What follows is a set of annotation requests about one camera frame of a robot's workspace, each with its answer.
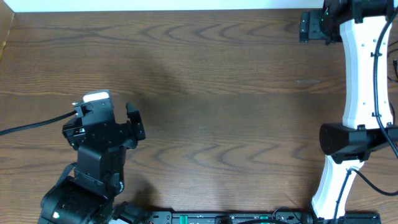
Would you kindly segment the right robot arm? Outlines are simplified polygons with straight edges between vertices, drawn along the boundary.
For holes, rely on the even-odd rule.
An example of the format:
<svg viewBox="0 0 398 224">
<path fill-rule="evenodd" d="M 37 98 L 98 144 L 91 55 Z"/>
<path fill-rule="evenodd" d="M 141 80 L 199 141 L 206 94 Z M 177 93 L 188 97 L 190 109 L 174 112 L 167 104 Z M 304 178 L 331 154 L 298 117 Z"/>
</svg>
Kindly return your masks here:
<svg viewBox="0 0 398 224">
<path fill-rule="evenodd" d="M 322 177 L 300 223 L 379 223 L 376 213 L 347 213 L 346 200 L 374 151 L 397 149 L 397 125 L 388 99 L 387 50 L 397 16 L 394 1 L 325 1 L 303 12 L 301 42 L 340 42 L 345 51 L 346 99 L 341 123 L 321 125 Z"/>
</svg>

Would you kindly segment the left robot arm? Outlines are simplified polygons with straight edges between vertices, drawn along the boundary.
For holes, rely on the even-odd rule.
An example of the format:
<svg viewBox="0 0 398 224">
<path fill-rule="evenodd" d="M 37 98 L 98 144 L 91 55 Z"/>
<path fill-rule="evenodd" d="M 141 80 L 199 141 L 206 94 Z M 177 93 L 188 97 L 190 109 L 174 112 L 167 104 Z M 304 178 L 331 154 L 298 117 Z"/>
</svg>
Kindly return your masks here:
<svg viewBox="0 0 398 224">
<path fill-rule="evenodd" d="M 118 124 L 109 99 L 79 102 L 62 133 L 77 151 L 57 183 L 44 195 L 39 223 L 108 223 L 113 203 L 125 188 L 126 151 L 146 134 L 140 112 L 126 104 L 127 121 Z"/>
</svg>

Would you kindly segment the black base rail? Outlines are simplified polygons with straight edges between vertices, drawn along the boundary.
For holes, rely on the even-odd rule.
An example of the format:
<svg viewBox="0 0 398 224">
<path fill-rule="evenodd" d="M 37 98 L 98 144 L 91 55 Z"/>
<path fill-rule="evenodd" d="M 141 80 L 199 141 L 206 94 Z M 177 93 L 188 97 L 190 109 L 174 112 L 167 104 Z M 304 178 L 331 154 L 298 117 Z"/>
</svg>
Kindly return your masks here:
<svg viewBox="0 0 398 224">
<path fill-rule="evenodd" d="M 122 203 L 117 207 L 115 217 L 109 222 L 141 224 L 240 224 L 256 223 L 337 223 L 337 224 L 381 224 L 380 214 L 346 213 L 337 219 L 317 218 L 312 212 L 292 210 L 287 207 L 273 212 L 234 213 L 234 212 L 175 212 L 171 209 L 145 210 L 132 203 Z"/>
</svg>

